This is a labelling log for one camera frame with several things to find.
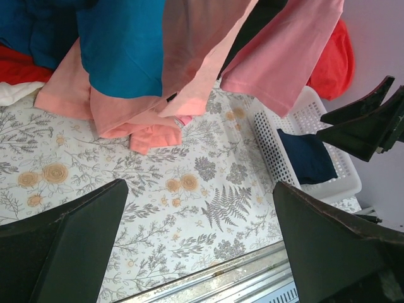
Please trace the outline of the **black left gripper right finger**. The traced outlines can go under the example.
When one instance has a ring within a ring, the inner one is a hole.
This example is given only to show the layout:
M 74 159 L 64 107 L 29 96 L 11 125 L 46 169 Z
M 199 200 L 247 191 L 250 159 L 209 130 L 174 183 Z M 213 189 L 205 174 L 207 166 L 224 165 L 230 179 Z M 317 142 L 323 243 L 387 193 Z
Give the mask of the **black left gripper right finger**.
M 403 302 L 403 232 L 285 182 L 273 201 L 300 302 Z

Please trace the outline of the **salmon pink t-shirt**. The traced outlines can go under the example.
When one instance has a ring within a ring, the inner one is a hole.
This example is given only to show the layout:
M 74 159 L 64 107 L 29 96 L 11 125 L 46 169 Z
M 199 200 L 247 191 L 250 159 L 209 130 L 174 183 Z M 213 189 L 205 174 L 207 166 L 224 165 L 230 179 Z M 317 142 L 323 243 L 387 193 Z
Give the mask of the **salmon pink t-shirt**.
M 255 1 L 95 1 L 76 11 L 78 38 L 35 100 L 92 120 L 130 148 L 179 145 L 176 118 L 207 99 Z

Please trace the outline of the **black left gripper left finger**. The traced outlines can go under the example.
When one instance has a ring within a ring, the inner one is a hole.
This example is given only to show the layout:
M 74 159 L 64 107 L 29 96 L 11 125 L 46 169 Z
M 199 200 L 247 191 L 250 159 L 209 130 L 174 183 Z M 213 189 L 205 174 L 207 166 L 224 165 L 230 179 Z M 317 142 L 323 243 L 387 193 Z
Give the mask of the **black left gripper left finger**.
M 1 226 L 1 302 L 96 302 L 127 196 L 116 179 Z

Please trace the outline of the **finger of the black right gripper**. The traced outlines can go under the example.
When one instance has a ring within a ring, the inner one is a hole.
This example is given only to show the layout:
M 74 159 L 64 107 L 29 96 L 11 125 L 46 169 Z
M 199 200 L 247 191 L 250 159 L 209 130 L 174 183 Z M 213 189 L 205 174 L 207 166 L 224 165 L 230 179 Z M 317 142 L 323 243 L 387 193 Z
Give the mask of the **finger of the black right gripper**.
M 365 162 L 374 153 L 390 150 L 403 141 L 403 86 L 372 112 L 322 129 L 317 137 Z
M 337 125 L 369 114 L 381 105 L 394 80 L 395 77 L 386 76 L 382 82 L 365 97 L 323 114 L 320 121 L 330 125 Z

